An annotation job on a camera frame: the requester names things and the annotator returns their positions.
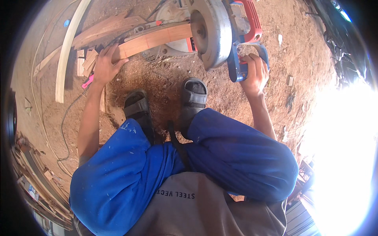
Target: blue pants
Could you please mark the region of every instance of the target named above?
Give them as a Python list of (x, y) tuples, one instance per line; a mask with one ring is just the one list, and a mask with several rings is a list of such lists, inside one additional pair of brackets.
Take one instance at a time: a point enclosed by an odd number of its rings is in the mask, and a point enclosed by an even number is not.
[[(284, 144), (210, 108), (194, 117), (188, 136), (192, 170), (225, 190), (267, 202), (293, 191), (298, 165)], [(73, 174), (71, 208), (94, 234), (123, 235), (164, 180), (183, 170), (171, 142), (151, 146), (139, 124), (127, 119)]]

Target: dirt floor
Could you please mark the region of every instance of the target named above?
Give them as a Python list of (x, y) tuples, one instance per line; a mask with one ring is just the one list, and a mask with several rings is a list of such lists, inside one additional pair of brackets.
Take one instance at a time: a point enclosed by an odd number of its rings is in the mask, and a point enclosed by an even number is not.
[[(46, 26), (70, 2), (71, 0), (52, 0), (38, 15), (19, 51), (11, 85), (16, 91), (19, 134), (25, 136), (38, 151), (45, 153), (41, 156), (42, 161), (61, 178), (60, 183), (68, 192), (71, 179), (58, 167), (57, 159), (46, 142), (37, 106), (43, 117), (51, 148), (58, 158), (67, 157), (60, 125), (68, 106), (83, 92), (81, 85), (85, 80), (76, 76), (76, 51), (72, 51), (68, 62), (64, 104), (55, 102), (57, 63), (51, 65), (41, 79), (32, 80), (37, 104), (31, 92), (30, 75), (34, 54)], [(146, 18), (158, 2), (93, 0), (83, 16), (77, 34), (112, 15), (130, 9), (133, 9), (131, 16)], [(55, 20), (53, 29), (46, 32), (34, 66), (62, 44), (67, 31), (63, 23), (72, 18), (78, 4), (79, 2), (75, 2), (68, 7)], [(268, 50), (271, 67), (270, 79), (265, 88), (266, 103), (278, 140), (282, 141), (283, 129), (286, 127), (288, 141), (285, 144), (296, 153), (303, 126), (311, 118), (311, 108), (316, 103), (317, 91), (335, 83), (331, 53), (324, 43), (324, 29), (319, 19), (304, 15), (309, 8), (303, 0), (260, 0), (254, 4), (263, 28), (262, 43)], [(118, 34), (102, 38), (88, 46), (106, 46)], [(281, 47), (278, 34), (283, 35)], [(252, 52), (252, 49), (244, 47), (242, 51)], [(294, 77), (294, 85), (291, 87), (287, 86), (289, 76)], [(248, 101), (240, 84), (230, 81), (226, 64), (210, 73), (204, 70), (201, 60), (195, 54), (164, 63), (147, 62), (138, 54), (132, 56), (115, 79), (106, 86), (106, 112), (100, 113), (100, 143), (105, 143), (125, 120), (121, 109), (122, 96), (136, 88), (147, 91), (156, 131), (163, 139), (168, 139), (166, 123), (170, 119), (178, 123), (180, 85), (188, 77), (198, 77), (206, 82), (209, 89), (207, 107), (253, 126)], [(290, 95), (293, 97), (292, 108), (286, 107)], [(25, 98), (31, 103), (30, 115), (24, 106)], [(71, 173), (78, 165), (76, 140), (84, 104), (85, 97), (82, 97), (72, 106), (63, 124), (69, 157), (62, 163)]]

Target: blue saw handle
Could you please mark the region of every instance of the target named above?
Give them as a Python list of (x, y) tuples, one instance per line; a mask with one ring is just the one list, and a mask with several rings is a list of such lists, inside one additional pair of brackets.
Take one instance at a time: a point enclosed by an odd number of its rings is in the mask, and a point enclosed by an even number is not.
[[(248, 76), (248, 65), (247, 63), (240, 63), (239, 57), (237, 54), (237, 46), (240, 43), (238, 41), (234, 42), (231, 47), (230, 56), (227, 58), (227, 65), (228, 65), (228, 75), (232, 82), (240, 82), (247, 78)], [(261, 45), (260, 42), (255, 43), (244, 43), (248, 45), (252, 45), (256, 48), (259, 57), (263, 59), (268, 66), (268, 71), (270, 70), (269, 67), (269, 59), (268, 59), (268, 52), (264, 45)]]

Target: foot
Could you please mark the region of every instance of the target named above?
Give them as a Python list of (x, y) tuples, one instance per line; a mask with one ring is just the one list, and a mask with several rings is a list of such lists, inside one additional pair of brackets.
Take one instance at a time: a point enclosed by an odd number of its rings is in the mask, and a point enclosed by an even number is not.
[(187, 130), (194, 116), (205, 109), (208, 98), (208, 89), (202, 80), (191, 77), (183, 81), (181, 89), (181, 134), (187, 137)]
[(123, 112), (127, 119), (132, 118), (138, 122), (148, 141), (153, 145), (155, 135), (146, 91), (135, 89), (129, 92), (125, 98)]

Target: hand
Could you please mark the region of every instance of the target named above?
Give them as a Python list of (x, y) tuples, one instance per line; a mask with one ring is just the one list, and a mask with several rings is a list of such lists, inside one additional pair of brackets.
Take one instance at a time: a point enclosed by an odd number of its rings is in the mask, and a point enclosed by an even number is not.
[(265, 84), (269, 79), (268, 66), (261, 57), (253, 53), (242, 57), (241, 60), (248, 64), (247, 79), (240, 82), (245, 94), (247, 97), (261, 95)]
[(105, 86), (116, 76), (116, 74), (118, 74), (121, 66), (129, 61), (129, 59), (126, 58), (119, 60), (114, 65), (112, 64), (112, 56), (117, 46), (118, 43), (101, 50), (96, 59), (96, 70), (94, 71), (93, 78), (94, 83), (99, 84), (100, 86)]

